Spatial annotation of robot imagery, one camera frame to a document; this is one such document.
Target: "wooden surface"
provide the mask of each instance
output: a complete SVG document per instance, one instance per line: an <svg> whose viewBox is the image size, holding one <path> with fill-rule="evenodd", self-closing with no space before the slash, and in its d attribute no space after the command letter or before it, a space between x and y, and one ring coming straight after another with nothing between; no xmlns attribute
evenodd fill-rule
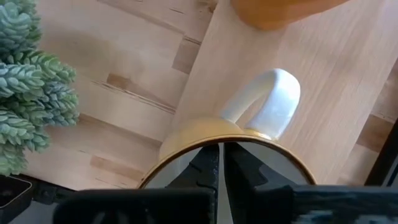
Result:
<svg viewBox="0 0 398 224"><path fill-rule="evenodd" d="M132 188L157 162L211 13L197 0L37 0L40 48L76 68L81 121L51 128L26 174Z"/></svg>
<svg viewBox="0 0 398 224"><path fill-rule="evenodd" d="M398 56L396 11L395 0L351 0L286 29L263 32L243 24L229 1L221 0L173 127L216 116L254 76L283 68L301 83L302 98L280 143L308 165L319 183L337 183Z"/></svg>
<svg viewBox="0 0 398 224"><path fill-rule="evenodd" d="M339 184L363 185L398 118L398 63L394 65L372 113L341 171Z"/></svg>

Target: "gold rim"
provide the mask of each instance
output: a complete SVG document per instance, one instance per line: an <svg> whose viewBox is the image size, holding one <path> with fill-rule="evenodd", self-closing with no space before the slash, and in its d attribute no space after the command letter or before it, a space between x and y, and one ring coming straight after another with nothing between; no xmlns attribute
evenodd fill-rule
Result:
<svg viewBox="0 0 398 224"><path fill-rule="evenodd" d="M154 166L146 176L141 180L141 183L138 185L139 189L145 188L145 186L155 177L155 175L160 172L166 165L170 164L174 159L190 152L199 147L208 146L216 143L228 142L228 141L240 141L240 142L254 142L261 144L263 146L267 146L272 150L275 150L285 156L290 162L294 164L295 167L299 169L302 175L306 178L307 182L311 185L317 184L314 176L307 168L307 166L292 152L288 151L286 148L271 142L267 139L246 135L246 134L229 134L222 136L215 136L211 138L201 139L199 141L195 141L190 145L183 147L183 149L179 151L175 151L162 159L156 166Z"/></svg>

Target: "orange object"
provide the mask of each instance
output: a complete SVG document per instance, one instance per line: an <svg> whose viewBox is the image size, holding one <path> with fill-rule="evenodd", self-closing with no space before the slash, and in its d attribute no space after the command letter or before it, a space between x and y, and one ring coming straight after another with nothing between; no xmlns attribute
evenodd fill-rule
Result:
<svg viewBox="0 0 398 224"><path fill-rule="evenodd" d="M231 0L238 16L260 29L278 29L348 0Z"/></svg>

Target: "mug handle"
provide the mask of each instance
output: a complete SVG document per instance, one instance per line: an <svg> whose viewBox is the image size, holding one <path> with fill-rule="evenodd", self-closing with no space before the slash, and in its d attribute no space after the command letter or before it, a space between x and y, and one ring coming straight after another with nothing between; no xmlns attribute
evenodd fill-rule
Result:
<svg viewBox="0 0 398 224"><path fill-rule="evenodd" d="M270 140L279 139L300 101L299 81L283 69L276 68L253 79L227 102L221 117L235 123L264 95L267 100L245 129L257 131Z"/></svg>

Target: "light wood tabletop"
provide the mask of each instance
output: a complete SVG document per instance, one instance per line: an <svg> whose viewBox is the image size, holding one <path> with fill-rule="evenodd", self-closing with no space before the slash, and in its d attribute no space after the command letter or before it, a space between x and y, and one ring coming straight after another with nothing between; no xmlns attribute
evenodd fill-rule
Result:
<svg viewBox="0 0 398 224"><path fill-rule="evenodd" d="M220 0L174 116L173 128L217 116L256 75L282 68L301 83L302 97L280 140L335 184L398 57L398 2L351 0L276 31L243 24ZM257 101L238 121L259 109Z"/></svg>

